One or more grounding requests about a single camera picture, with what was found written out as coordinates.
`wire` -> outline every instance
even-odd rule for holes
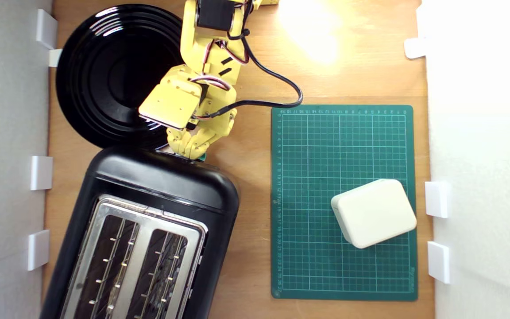
[[[206,67],[206,62],[208,62],[208,57],[210,56],[210,51],[212,49],[212,46],[216,42],[216,39],[211,40],[210,43],[206,46],[206,52],[204,53],[204,62],[202,63],[202,71],[200,72],[202,75],[204,75],[204,68]]]
[[[227,47],[226,41],[218,40],[218,41],[216,41],[216,44],[218,44],[220,48],[224,49],[229,54],[229,57],[231,57],[233,60],[235,60],[235,62],[242,64],[242,65],[246,65],[247,63],[249,63],[249,55],[247,54],[247,52],[245,52],[245,57],[243,58],[243,60],[241,60],[241,58],[237,57],[237,55],[235,55],[235,53],[233,53],[233,52],[231,52],[231,50],[229,50],[229,48]]]
[[[225,91],[229,91],[231,89],[231,85],[229,85],[226,81],[218,77],[214,77],[213,75],[200,75],[199,77],[190,79],[190,81],[194,83],[198,81],[205,81],[206,83],[217,86]]]
[[[249,35],[249,30],[245,28],[245,24],[247,22],[247,17],[253,11],[253,0],[247,0],[246,6],[247,7],[245,8],[245,13],[243,14],[243,26],[242,26],[240,38],[241,38],[241,42],[243,43],[243,46],[245,47],[245,52],[247,53],[247,56],[249,58],[251,58],[251,60],[253,60],[255,65],[257,65],[257,67],[259,67],[265,73],[267,73],[277,79],[280,79],[281,81],[290,85],[296,91],[296,93],[298,95],[298,99],[291,103],[277,103],[277,102],[273,102],[273,101],[259,101],[259,100],[242,100],[242,101],[237,101],[235,103],[227,105],[225,107],[222,107],[221,109],[219,109],[218,111],[216,111],[214,113],[204,115],[203,117],[198,117],[198,118],[206,119],[206,118],[217,117],[219,115],[222,115],[223,113],[229,112],[231,109],[235,109],[236,107],[239,107],[242,105],[259,105],[259,106],[267,106],[267,107],[278,107],[281,109],[290,109],[292,107],[297,107],[298,105],[300,105],[302,103],[303,93],[302,93],[302,90],[300,89],[300,87],[298,85],[296,85],[296,83],[294,83],[290,79],[287,79],[286,77],[284,77],[283,75],[280,75],[277,72],[271,71],[268,68],[264,67],[263,64],[261,64],[261,62],[259,62],[259,60],[257,60],[255,55],[253,54],[253,51],[249,47],[249,44],[247,43],[247,39],[245,38],[247,35]]]

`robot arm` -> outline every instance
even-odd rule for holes
[[[233,85],[241,66],[249,62],[245,21],[263,2],[278,2],[241,1],[186,1],[180,42],[185,64],[172,67],[139,107],[141,117],[168,127],[168,143],[176,154],[195,160],[233,127]],[[198,27],[227,31],[227,36],[209,35]],[[302,99],[298,91],[296,105]]]

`black cable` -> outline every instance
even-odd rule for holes
[[[300,87],[298,85],[296,85],[296,83],[287,79],[283,75],[278,74],[275,71],[269,70],[268,68],[263,66],[263,64],[261,64],[261,62],[259,62],[259,60],[257,60],[255,55],[253,55],[253,51],[251,51],[251,48],[249,47],[249,44],[247,43],[247,39],[245,38],[247,35],[249,35],[249,30],[245,29],[245,24],[247,22],[247,17],[249,16],[249,13],[252,10],[253,10],[253,0],[249,0],[249,2],[247,3],[247,8],[245,9],[245,14],[243,15],[243,27],[241,30],[241,35],[239,36],[241,38],[241,42],[243,43],[245,52],[247,52],[247,55],[251,58],[251,60],[253,60],[255,65],[257,65],[257,67],[259,67],[265,73],[272,75],[273,77],[280,79],[281,81],[290,85],[298,94],[298,99],[292,103],[277,103],[277,102],[272,102],[272,101],[259,101],[259,100],[242,100],[242,101],[237,101],[235,103],[227,105],[225,107],[222,107],[218,111],[208,114],[208,115],[205,115],[202,118],[217,117],[223,113],[231,111],[231,109],[235,109],[235,107],[239,107],[242,105],[259,105],[259,106],[267,106],[267,107],[278,107],[281,109],[290,109],[292,107],[297,107],[298,105],[300,105],[302,103],[302,100],[303,100],[302,90],[300,89]]]

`white wall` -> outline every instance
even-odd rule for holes
[[[433,180],[452,186],[437,319],[510,318],[510,1],[425,0]]]
[[[0,0],[0,319],[40,311],[41,270],[27,272],[27,236],[43,229],[44,192],[29,190],[32,155],[48,138],[48,51],[35,41],[51,0]]]

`white bracket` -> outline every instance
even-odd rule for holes
[[[49,50],[49,52],[48,52],[48,66],[58,67],[58,61],[60,60],[61,54],[62,54],[62,49]]]
[[[33,156],[31,159],[31,190],[49,190],[52,188],[53,158]]]
[[[421,4],[417,8],[417,38],[406,39],[404,43],[405,56],[409,59],[419,58],[426,55],[428,40],[427,26],[429,17],[427,13],[427,4]]]
[[[446,182],[425,182],[426,214],[448,218],[450,185]]]
[[[48,263],[50,249],[50,232],[41,230],[29,235],[29,250],[27,270],[32,271]]]
[[[39,9],[37,12],[37,42],[49,50],[55,49],[57,31],[57,20],[43,9]]]
[[[450,249],[429,241],[429,275],[445,284],[450,283]]]

